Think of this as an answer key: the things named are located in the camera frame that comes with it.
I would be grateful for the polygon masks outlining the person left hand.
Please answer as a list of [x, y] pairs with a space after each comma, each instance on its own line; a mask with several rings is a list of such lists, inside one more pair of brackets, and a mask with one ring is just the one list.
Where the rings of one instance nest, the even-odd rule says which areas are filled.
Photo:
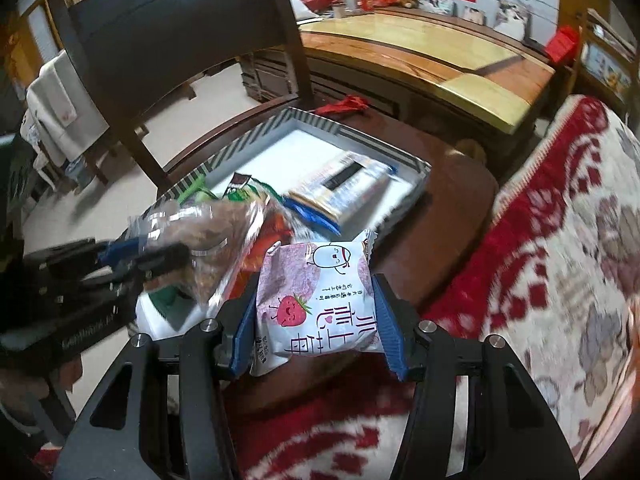
[[[73, 386], [82, 376], [81, 357], [71, 360], [58, 368], [54, 377], [64, 391], [72, 391]], [[31, 393], [38, 400], [49, 394], [47, 381], [41, 377], [32, 377], [19, 370], [1, 371], [1, 403], [13, 411], [28, 409], [26, 396]]]

